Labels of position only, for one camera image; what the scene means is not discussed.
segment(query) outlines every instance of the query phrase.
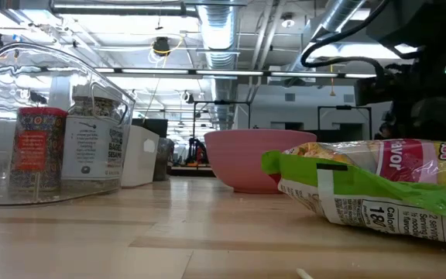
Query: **pink bowl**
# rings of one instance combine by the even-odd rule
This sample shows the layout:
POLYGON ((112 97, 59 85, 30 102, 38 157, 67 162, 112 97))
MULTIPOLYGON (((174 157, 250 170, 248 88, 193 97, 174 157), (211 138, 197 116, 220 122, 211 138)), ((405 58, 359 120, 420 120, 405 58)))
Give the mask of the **pink bowl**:
POLYGON ((261 171, 261 155, 315 142, 316 135, 279 129, 235 129, 207 133, 206 148, 216 177, 234 191, 279 193, 271 177, 261 171))

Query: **white box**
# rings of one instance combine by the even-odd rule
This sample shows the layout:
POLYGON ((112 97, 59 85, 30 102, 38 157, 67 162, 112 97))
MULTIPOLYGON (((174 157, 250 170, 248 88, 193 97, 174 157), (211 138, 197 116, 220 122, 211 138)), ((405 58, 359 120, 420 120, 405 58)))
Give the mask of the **white box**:
POLYGON ((139 126, 130 126, 122 187, 129 188, 153 182, 154 164, 160 136, 139 126))

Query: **countertop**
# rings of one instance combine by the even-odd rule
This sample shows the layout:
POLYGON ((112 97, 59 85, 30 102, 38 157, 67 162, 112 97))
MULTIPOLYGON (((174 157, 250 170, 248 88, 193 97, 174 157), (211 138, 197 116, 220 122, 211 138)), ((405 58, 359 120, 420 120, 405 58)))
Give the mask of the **countertop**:
POLYGON ((0 278, 446 278, 446 244, 338 226, 286 195, 172 177, 0 208, 0 278))

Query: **snack bag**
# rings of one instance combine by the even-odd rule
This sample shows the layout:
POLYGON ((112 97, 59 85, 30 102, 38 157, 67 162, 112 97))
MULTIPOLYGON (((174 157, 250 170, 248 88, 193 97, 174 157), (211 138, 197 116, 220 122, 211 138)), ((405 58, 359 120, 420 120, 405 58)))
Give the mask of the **snack bag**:
POLYGON ((330 222, 446 242, 446 143, 305 143, 264 153, 262 170, 330 222))

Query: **black frame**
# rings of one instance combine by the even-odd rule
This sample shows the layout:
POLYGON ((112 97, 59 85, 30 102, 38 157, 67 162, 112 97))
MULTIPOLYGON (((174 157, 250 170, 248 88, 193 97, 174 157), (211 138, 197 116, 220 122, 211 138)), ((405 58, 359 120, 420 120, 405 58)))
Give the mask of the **black frame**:
POLYGON ((233 101, 194 101, 194 122, 192 123, 192 138, 195 139, 195 115, 197 114, 197 104, 215 104, 215 105, 247 105, 249 107, 249 129, 251 129, 251 102, 233 102, 233 101))
POLYGON ((352 110, 365 109, 369 114, 369 139, 372 140, 372 109, 371 107, 359 107, 350 105, 319 105, 317 107, 317 131, 321 131, 321 109, 336 109, 336 110, 352 110))

